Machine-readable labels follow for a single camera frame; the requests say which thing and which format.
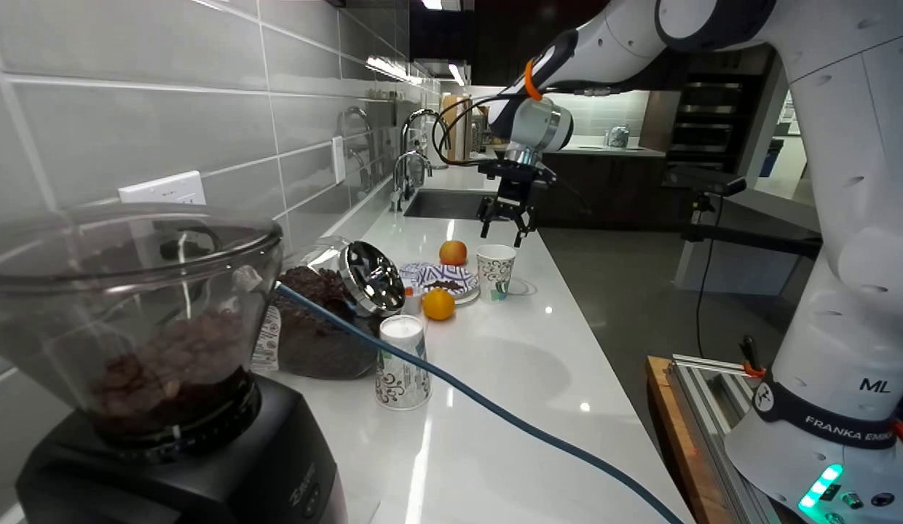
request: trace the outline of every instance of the robotic arm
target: robotic arm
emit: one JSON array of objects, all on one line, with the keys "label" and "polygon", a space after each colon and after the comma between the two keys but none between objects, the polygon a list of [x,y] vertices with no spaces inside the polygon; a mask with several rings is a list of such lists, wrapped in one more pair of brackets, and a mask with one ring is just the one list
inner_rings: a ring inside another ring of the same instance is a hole
[{"label": "robotic arm", "polygon": [[572,139],[541,91],[611,88],[664,46],[750,44],[788,70],[824,246],[726,453],[804,520],[903,520],[903,0],[611,0],[505,91],[511,147],[482,172],[501,177],[492,206],[524,236],[556,179],[540,156]]}]

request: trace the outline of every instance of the white cup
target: white cup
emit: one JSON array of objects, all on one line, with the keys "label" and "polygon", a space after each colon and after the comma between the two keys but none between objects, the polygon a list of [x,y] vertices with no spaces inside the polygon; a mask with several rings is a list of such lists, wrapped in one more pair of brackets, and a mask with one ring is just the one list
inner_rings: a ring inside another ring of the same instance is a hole
[{"label": "white cup", "polygon": [[517,246],[511,245],[482,245],[479,246],[479,283],[482,294],[490,299],[506,299],[528,294],[528,283],[514,277]]},{"label": "white cup", "polygon": [[[380,331],[391,345],[426,358],[426,319],[419,315],[386,316]],[[388,353],[375,353],[374,385],[386,404],[406,408],[428,399],[428,372]]]}]

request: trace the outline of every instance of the blender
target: blender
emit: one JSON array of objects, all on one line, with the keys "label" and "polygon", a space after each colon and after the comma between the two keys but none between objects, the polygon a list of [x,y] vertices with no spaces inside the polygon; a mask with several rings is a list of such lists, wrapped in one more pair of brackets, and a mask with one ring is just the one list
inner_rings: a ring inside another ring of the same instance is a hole
[{"label": "blender", "polygon": [[205,206],[0,229],[0,354],[72,404],[17,476],[33,524],[343,520],[304,395],[247,372],[276,270],[273,220]]}]

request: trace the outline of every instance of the cabinet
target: cabinet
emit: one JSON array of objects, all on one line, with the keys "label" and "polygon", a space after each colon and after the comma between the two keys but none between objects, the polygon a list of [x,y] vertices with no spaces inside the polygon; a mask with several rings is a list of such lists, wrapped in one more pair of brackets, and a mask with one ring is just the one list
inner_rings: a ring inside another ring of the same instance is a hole
[{"label": "cabinet", "polygon": [[549,153],[544,162],[560,174],[544,227],[681,229],[690,217],[690,191],[662,187],[662,156]]}]

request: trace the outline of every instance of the blender jar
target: blender jar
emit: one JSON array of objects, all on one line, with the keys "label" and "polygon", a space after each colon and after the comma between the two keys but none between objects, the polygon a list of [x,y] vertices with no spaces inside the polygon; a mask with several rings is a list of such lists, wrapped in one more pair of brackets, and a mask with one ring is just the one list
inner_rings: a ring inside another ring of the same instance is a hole
[{"label": "blender jar", "polygon": [[[240,268],[263,287],[237,284]],[[107,441],[205,439],[219,418],[231,436],[260,408],[247,363],[276,270],[273,220],[205,206],[13,225],[0,229],[0,354]]]}]

